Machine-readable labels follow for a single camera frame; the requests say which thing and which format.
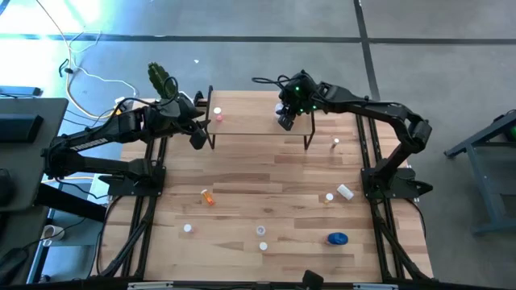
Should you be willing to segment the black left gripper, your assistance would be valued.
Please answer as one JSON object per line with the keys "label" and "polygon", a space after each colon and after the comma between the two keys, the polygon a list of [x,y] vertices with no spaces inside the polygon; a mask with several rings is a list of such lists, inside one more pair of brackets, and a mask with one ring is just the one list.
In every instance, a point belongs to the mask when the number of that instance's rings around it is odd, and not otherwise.
{"label": "black left gripper", "polygon": [[211,120],[202,116],[204,113],[197,110],[188,97],[176,96],[174,99],[162,99],[157,103],[156,108],[170,121],[174,133],[193,133],[189,137],[193,149],[201,150],[204,147],[207,141],[204,130]]}

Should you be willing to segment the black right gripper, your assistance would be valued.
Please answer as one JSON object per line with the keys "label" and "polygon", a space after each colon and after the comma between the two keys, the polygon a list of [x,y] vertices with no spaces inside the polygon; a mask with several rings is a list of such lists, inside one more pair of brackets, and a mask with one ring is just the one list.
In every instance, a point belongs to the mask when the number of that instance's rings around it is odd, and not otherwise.
{"label": "black right gripper", "polygon": [[293,77],[280,75],[277,80],[281,87],[279,98],[283,104],[282,111],[278,113],[278,123],[283,129],[291,131],[296,115],[319,109],[314,100],[318,85],[306,71],[298,72]]}

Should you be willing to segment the white bottle ribbed cap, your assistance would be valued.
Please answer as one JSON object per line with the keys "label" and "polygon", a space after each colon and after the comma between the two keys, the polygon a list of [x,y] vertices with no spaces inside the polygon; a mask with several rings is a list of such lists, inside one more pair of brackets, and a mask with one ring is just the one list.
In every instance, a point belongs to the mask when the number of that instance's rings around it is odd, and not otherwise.
{"label": "white bottle ribbed cap", "polygon": [[354,197],[354,193],[345,184],[340,184],[336,191],[345,199],[351,200]]}

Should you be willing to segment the blue Tums bottle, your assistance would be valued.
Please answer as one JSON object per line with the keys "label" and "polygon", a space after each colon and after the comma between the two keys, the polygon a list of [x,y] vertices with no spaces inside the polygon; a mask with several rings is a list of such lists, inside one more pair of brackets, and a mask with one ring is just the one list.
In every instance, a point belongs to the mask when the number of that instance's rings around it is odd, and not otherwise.
{"label": "blue Tums bottle", "polygon": [[343,246],[348,244],[348,236],[342,232],[330,233],[325,237],[325,243],[332,246]]}

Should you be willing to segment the wooden shelf black legs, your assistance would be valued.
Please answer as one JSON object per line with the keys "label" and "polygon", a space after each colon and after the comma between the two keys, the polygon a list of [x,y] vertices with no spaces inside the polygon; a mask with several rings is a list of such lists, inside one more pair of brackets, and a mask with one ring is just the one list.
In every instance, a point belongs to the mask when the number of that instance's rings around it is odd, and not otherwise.
{"label": "wooden shelf black legs", "polygon": [[[237,91],[209,88],[206,118],[208,142],[215,147],[218,135],[297,135],[303,137],[304,147],[310,146],[315,133],[313,114],[295,118],[291,131],[277,122],[275,105],[280,102],[277,91]],[[222,109],[223,120],[217,122],[214,108]]]}

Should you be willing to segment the green cactus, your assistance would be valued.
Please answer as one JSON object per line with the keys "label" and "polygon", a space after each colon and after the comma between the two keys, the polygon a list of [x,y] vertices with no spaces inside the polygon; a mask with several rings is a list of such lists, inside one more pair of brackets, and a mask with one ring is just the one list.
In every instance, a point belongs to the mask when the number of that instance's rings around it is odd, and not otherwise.
{"label": "green cactus", "polygon": [[178,93],[178,83],[161,65],[148,64],[148,76],[152,86],[163,99],[174,99]]}

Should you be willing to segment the white yellow power plug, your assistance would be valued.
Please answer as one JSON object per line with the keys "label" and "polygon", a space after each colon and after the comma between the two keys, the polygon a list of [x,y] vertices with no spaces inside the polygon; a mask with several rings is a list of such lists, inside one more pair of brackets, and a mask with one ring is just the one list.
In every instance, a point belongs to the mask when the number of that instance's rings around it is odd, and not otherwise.
{"label": "white yellow power plug", "polygon": [[120,115],[122,113],[132,110],[132,106],[133,106],[132,100],[126,101],[125,97],[119,97],[119,98],[115,99],[114,102],[115,102],[115,106],[114,106],[113,115]]}

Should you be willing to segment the black desk beam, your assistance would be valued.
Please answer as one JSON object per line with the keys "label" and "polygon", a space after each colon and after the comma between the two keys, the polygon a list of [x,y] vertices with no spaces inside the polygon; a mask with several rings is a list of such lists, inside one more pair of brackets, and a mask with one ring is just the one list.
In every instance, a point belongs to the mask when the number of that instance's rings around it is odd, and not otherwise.
{"label": "black desk beam", "polygon": [[46,184],[39,186],[34,205],[47,206],[97,222],[103,222],[106,216],[106,208],[104,206],[76,197]]}

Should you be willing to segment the black desk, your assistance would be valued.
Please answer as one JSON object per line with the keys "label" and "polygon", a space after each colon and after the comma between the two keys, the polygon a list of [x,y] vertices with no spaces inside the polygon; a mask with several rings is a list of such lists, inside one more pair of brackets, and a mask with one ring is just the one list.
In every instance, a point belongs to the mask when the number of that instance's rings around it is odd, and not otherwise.
{"label": "black desk", "polygon": [[25,210],[33,205],[43,176],[41,151],[57,136],[69,101],[65,98],[0,99],[0,114],[38,114],[43,118],[32,143],[0,143],[0,168],[6,169],[15,194],[1,212]]}

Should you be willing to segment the white mug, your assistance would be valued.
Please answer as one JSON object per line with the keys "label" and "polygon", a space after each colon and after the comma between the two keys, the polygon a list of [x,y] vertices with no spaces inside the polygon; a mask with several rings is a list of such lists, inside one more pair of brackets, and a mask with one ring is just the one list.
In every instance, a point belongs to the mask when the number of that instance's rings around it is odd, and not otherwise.
{"label": "white mug", "polygon": [[46,225],[41,235],[42,244],[44,247],[49,247],[53,242],[61,240],[64,236],[65,230],[62,227]]}

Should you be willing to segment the black rectangular box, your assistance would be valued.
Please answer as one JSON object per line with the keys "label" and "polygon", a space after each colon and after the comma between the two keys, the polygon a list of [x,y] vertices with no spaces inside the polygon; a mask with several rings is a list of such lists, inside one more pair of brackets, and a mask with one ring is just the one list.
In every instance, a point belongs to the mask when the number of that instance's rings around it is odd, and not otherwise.
{"label": "black rectangular box", "polygon": [[43,120],[38,114],[0,114],[0,143],[33,143]]}

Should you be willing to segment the dark flat device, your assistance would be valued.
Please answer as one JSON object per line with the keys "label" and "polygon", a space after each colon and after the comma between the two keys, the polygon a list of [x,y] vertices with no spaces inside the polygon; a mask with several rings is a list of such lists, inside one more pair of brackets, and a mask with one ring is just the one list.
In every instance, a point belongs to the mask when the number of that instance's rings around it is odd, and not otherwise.
{"label": "dark flat device", "polygon": [[0,85],[0,95],[11,97],[38,97],[42,93],[42,89],[30,86],[8,86]]}

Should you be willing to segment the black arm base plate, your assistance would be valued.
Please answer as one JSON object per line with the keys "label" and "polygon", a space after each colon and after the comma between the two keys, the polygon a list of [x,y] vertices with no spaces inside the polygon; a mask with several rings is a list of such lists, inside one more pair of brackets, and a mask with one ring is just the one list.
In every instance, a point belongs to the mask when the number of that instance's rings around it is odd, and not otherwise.
{"label": "black arm base plate", "polygon": [[360,172],[364,195],[372,199],[411,199],[433,190],[433,186],[415,179],[412,168],[399,168],[386,182],[373,176],[374,168],[363,168]]}
{"label": "black arm base plate", "polygon": [[109,186],[110,196],[158,197],[163,192],[166,167],[155,166],[152,176],[133,181],[125,176],[100,176],[99,180]]}

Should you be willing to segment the black aluminium table frame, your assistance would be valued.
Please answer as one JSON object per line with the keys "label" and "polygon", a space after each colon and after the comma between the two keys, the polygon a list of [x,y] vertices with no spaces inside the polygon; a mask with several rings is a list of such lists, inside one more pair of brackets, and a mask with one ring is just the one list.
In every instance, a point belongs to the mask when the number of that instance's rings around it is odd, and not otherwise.
{"label": "black aluminium table frame", "polygon": [[[361,169],[375,160],[367,152],[368,124],[353,114],[316,114],[314,121],[308,148],[297,135],[218,135],[215,147],[201,150],[183,135],[172,137],[162,153],[166,177],[150,236],[136,243],[128,274],[94,275],[93,286],[127,290],[129,283],[162,281],[172,290],[279,290],[300,285],[311,270],[341,289],[380,282],[382,265],[395,273],[391,246],[375,231],[362,191]],[[339,144],[331,150],[333,139]],[[336,191],[340,184],[353,191],[350,201]],[[334,199],[326,205],[327,193]],[[334,232],[345,233],[348,244],[326,244]]]}

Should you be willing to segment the silver bracket plate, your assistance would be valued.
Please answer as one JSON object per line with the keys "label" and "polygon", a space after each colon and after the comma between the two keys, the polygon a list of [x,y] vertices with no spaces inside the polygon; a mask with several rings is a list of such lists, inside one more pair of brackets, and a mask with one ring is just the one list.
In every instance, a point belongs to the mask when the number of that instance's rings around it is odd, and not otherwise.
{"label": "silver bracket plate", "polygon": [[356,283],[352,285],[353,290],[399,290],[396,284],[373,284]]}
{"label": "silver bracket plate", "polygon": [[127,285],[127,290],[166,290],[173,288],[173,283],[162,281],[134,282]]}

